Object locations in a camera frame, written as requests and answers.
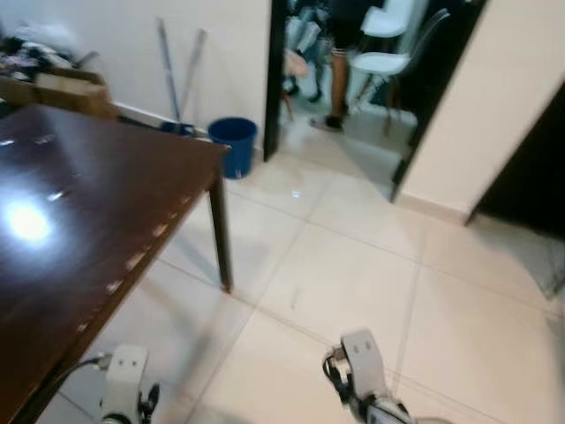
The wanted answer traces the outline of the white plastic chair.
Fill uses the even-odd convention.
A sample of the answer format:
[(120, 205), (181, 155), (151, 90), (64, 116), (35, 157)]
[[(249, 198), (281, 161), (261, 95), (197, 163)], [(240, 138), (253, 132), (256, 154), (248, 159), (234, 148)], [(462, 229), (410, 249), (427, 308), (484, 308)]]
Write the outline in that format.
[(417, 0), (384, 0), (383, 7), (367, 9), (362, 32), (379, 39), (393, 39), (408, 31)]
[(374, 80), (380, 80), (381, 85), (396, 86), (401, 76), (418, 67), (434, 36), (440, 32), (448, 18), (449, 11), (444, 8), (432, 13), (423, 24), (410, 23), (408, 29), (413, 29), (413, 37), (407, 49), (400, 49), (396, 53), (373, 51), (355, 54), (350, 60), (350, 67), (363, 74), (364, 82), (352, 100), (351, 110), (358, 110), (363, 104), (362, 97), (372, 88), (378, 87), (374, 85)]

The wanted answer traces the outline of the blue plastic bucket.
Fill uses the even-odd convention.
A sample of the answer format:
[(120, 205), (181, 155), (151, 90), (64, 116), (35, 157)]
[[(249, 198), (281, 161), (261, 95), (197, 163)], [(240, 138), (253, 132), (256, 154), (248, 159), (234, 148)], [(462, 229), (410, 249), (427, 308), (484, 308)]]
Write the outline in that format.
[(229, 180), (242, 180), (252, 170), (254, 142), (259, 136), (258, 126), (245, 117), (223, 117), (207, 128), (214, 144), (224, 145), (223, 176)]

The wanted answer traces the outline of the person in black shorts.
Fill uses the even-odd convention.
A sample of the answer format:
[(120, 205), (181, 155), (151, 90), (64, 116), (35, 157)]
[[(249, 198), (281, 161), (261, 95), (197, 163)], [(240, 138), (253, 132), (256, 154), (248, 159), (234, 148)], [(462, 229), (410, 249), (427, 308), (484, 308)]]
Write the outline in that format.
[(341, 131), (348, 104), (347, 90), (350, 88), (350, 60), (348, 51), (356, 44), (360, 23), (356, 20), (354, 0), (327, 0), (327, 31), (332, 46), (330, 68), (332, 72), (331, 109), (324, 117), (312, 118), (312, 128), (322, 131)]

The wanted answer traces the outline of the grey mop pole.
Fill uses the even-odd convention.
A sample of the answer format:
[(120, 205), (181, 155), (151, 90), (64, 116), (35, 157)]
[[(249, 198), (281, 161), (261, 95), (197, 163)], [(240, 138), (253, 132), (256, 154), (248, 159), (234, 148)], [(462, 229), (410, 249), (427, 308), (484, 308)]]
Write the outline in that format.
[(172, 56), (170, 55), (170, 46), (167, 42), (167, 29), (164, 19), (156, 18), (156, 28), (159, 41), (159, 52), (161, 52), (162, 68), (164, 68), (167, 94), (169, 94), (170, 108), (172, 109), (174, 122), (177, 125), (182, 124), (180, 102), (177, 96), (177, 85), (175, 85), (175, 76), (173, 72)]
[(195, 33), (194, 42), (192, 46), (192, 53), (190, 55), (189, 64), (185, 72), (185, 84), (183, 85), (183, 97), (180, 101), (180, 109), (182, 113), (185, 113), (187, 108), (187, 102), (191, 98), (191, 93), (195, 81), (195, 74), (199, 68), (203, 45), (205, 45), (208, 37), (208, 32), (206, 29), (199, 28), (197, 33)]

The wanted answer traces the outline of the dark wooden table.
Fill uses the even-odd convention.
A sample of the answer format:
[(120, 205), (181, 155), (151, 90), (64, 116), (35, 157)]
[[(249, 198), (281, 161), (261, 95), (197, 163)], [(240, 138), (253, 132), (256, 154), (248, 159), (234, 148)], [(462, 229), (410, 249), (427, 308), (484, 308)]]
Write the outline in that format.
[(39, 419), (202, 195), (233, 291), (227, 153), (40, 104), (0, 118), (0, 424)]

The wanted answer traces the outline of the black door frame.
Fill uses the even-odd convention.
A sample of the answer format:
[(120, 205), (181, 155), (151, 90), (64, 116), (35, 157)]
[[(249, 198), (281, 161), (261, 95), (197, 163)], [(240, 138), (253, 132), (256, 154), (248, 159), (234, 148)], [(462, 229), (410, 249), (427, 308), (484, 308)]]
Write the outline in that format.
[(288, 0), (269, 0), (269, 4), (265, 124), (262, 134), (262, 159), (265, 163), (269, 162), (272, 156), (277, 153), (279, 145), (279, 117), (283, 101), (283, 61), (285, 61)]

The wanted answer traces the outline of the brown cardboard box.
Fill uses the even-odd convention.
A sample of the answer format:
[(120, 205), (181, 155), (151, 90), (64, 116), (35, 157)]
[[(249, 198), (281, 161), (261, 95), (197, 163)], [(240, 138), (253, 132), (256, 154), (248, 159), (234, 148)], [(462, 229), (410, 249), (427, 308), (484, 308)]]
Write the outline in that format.
[(35, 102), (109, 121), (118, 118), (118, 108), (100, 74), (84, 70), (41, 72), (33, 82), (0, 76), (0, 98), (12, 104)]

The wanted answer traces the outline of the pile of clutter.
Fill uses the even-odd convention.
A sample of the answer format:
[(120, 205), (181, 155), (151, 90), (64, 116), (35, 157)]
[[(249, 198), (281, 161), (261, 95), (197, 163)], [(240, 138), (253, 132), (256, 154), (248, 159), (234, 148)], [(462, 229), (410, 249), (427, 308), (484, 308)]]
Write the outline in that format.
[(44, 70), (77, 69), (72, 34), (59, 26), (0, 26), (0, 77), (31, 82)]

